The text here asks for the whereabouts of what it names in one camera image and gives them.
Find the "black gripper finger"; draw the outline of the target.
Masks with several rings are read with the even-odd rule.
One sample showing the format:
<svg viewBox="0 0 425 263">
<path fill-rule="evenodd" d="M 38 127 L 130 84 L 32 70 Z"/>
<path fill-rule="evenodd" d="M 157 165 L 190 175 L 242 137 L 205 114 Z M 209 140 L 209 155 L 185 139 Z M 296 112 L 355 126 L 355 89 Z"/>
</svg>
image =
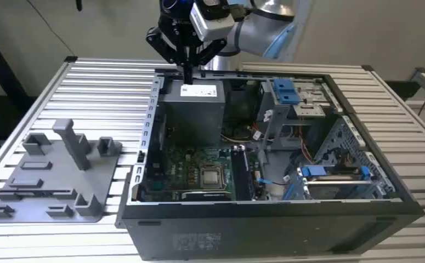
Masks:
<svg viewBox="0 0 425 263">
<path fill-rule="evenodd" d="M 182 68 L 183 82 L 189 83 L 189 66 L 185 49 L 174 49 L 163 39 L 163 33 L 159 27 L 151 27 L 146 33 L 146 41 L 162 58 L 170 64 L 177 64 Z"/>
<path fill-rule="evenodd" d="M 189 83 L 193 83 L 193 70 L 198 66 L 205 66 L 218 55 L 228 44 L 226 40 L 213 40 L 212 43 L 198 50 L 204 42 L 197 43 L 189 48 Z"/>
</svg>

